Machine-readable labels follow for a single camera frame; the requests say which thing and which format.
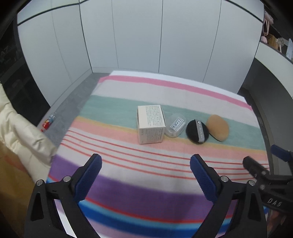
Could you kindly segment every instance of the cream puffer jacket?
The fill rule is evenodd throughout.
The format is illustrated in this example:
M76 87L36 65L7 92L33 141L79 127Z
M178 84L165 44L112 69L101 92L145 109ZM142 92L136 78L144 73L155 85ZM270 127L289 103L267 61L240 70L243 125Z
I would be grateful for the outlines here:
M33 181L46 181L56 147L18 114L0 84L0 141L18 155Z

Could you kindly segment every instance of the tablecloth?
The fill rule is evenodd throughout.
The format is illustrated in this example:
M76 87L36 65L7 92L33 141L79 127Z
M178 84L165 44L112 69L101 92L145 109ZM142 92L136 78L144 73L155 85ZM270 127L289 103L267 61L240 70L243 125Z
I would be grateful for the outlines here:
M183 132L139 145L137 106L154 104L162 106L165 117L180 113L187 121L205 123L217 114L227 121L229 137L219 142L210 136L194 144ZM152 73L116 71L99 80L62 140L47 182L72 175L93 153L101 155L102 169L79 206L102 238L192 237L212 207L190 170L193 154L237 182L252 178L242 166L245 156L268 168L257 118L243 97ZM62 206L56 204L65 224ZM232 214L233 206L220 233Z

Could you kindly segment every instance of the white label sticker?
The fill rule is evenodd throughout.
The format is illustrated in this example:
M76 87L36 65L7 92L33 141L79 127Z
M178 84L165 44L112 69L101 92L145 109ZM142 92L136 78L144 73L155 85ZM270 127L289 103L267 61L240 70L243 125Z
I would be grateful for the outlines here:
M177 130L178 127L182 124L183 119L181 119L180 117L178 117L176 119L176 121L174 121L174 123L170 126L173 130Z

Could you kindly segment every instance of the white box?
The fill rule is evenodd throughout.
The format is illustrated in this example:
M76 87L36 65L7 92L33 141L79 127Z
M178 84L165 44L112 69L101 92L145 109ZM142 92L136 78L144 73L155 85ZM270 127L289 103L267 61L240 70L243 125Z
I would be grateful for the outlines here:
M137 107L137 132L140 144L162 142L165 128L165 117L160 105Z

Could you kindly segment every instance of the box top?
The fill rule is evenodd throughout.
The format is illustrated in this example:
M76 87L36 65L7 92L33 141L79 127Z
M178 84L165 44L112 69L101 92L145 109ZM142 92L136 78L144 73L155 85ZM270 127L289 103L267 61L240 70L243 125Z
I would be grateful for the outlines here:
M138 127L160 128L166 127L163 111L160 105L147 105L137 107Z

